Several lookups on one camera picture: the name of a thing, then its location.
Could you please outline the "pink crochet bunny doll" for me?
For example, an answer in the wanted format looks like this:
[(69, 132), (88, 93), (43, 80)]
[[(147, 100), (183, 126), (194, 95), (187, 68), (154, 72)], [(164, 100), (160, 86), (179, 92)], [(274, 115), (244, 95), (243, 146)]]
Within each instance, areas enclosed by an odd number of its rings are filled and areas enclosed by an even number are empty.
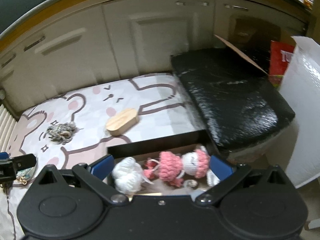
[(195, 179), (205, 177), (208, 186), (212, 187), (217, 185), (220, 179), (210, 170), (209, 161), (210, 156), (202, 145), (183, 155), (162, 151), (157, 159), (149, 158), (146, 161), (144, 176), (150, 180), (159, 178), (175, 187), (183, 185), (185, 175)]

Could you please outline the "blue floral silk pouch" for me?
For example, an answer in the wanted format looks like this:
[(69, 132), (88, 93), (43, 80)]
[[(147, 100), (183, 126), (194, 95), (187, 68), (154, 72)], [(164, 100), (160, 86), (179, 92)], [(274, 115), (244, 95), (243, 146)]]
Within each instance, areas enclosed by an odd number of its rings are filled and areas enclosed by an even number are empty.
[(25, 170), (18, 171), (16, 175), (16, 182), (20, 185), (27, 185), (35, 176), (36, 167), (27, 168)]

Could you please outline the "white yarn pompom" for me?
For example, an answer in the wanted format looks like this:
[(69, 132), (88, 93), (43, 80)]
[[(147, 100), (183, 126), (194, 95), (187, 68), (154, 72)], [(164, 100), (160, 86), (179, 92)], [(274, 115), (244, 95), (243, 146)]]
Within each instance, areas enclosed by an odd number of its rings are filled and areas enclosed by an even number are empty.
[(142, 173), (141, 166), (133, 157), (121, 160), (112, 171), (116, 190), (129, 196), (140, 191), (144, 181)]

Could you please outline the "white ribbed radiator panel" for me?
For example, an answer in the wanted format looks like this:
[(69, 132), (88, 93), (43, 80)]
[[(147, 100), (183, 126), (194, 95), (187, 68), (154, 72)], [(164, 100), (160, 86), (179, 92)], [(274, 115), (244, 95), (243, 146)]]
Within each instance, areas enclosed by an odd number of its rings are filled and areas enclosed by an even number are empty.
[(4, 107), (0, 106), (0, 150), (5, 152), (9, 145), (9, 140), (12, 132), (17, 124), (17, 121)]

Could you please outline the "black storage box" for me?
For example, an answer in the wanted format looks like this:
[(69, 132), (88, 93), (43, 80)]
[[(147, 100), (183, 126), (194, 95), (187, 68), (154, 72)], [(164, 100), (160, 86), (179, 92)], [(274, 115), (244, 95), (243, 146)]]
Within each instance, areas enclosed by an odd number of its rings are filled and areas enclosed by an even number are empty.
[[(194, 191), (204, 191), (210, 188), (207, 184), (207, 179), (205, 177), (195, 179), (192, 176), (185, 175), (184, 183), (181, 187), (171, 186), (159, 178), (152, 180), (146, 178), (146, 176), (144, 176), (144, 170), (146, 169), (145, 163), (149, 158), (157, 159), (162, 151), (170, 151), (174, 154), (183, 155), (185, 153), (192, 152), (197, 146), (201, 145), (206, 148), (210, 157), (216, 151), (216, 147), (208, 133), (205, 130), (201, 130), (113, 146), (108, 149), (108, 153), (114, 157), (114, 167), (117, 163), (127, 157), (133, 157), (141, 166), (144, 181), (141, 185), (140, 191), (135, 194), (190, 194)], [(112, 173), (108, 176), (108, 183), (114, 185)]]

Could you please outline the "oval wooden block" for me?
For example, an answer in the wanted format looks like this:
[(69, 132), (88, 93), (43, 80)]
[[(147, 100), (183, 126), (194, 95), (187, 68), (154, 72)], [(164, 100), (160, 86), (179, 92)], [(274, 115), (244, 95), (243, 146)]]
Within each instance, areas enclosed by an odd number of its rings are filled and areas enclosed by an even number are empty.
[(127, 108), (111, 117), (106, 123), (105, 129), (110, 135), (117, 137), (124, 134), (138, 122), (139, 116), (137, 110), (134, 108)]

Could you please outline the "cartoon bear bed sheet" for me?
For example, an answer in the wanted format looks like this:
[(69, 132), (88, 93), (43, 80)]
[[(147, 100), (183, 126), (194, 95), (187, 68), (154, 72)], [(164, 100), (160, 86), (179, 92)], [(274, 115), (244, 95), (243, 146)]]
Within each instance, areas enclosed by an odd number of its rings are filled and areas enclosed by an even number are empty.
[[(139, 122), (118, 137), (105, 129), (108, 120), (127, 108), (138, 112)], [(109, 146), (167, 137), (197, 130), (180, 94), (178, 82), (169, 73), (154, 73), (74, 90), (26, 110), (16, 120), (7, 147), (15, 157), (34, 154), (35, 176), (48, 164), (71, 168), (92, 163)], [(50, 125), (75, 122), (73, 139), (60, 144), (46, 133)]]

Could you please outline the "black wrapped cushion block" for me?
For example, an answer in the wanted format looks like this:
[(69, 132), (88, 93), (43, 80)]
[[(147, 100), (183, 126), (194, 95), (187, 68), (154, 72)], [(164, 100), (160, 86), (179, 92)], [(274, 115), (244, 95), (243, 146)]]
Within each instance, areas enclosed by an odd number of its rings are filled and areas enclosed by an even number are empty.
[(171, 65), (220, 152), (265, 142), (295, 118), (266, 74), (231, 48), (189, 51)]

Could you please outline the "white bubble wrap sheet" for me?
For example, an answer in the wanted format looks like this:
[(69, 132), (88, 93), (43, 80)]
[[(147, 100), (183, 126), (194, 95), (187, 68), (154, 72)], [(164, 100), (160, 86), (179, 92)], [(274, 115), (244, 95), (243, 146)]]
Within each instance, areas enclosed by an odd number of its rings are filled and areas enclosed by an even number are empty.
[(305, 36), (293, 40), (296, 47), (279, 91), (295, 112), (297, 138), (285, 172), (299, 188), (319, 178), (319, 44)]

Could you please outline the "red cardboard box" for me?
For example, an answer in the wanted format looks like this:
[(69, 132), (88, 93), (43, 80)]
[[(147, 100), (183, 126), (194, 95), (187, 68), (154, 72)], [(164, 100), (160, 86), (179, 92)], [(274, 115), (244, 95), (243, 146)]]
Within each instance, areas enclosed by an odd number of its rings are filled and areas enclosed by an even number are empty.
[(283, 42), (271, 41), (270, 67), (268, 79), (274, 87), (279, 87), (291, 61), (295, 47)]

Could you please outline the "cream cabinet with doors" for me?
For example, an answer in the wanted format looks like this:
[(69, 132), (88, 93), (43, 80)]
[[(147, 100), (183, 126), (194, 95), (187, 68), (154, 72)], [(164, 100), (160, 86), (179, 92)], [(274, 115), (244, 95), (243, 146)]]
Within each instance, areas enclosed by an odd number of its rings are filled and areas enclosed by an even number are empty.
[(1, 100), (13, 116), (56, 95), (150, 72), (261, 22), (304, 35), (296, 0), (45, 0), (1, 32)]

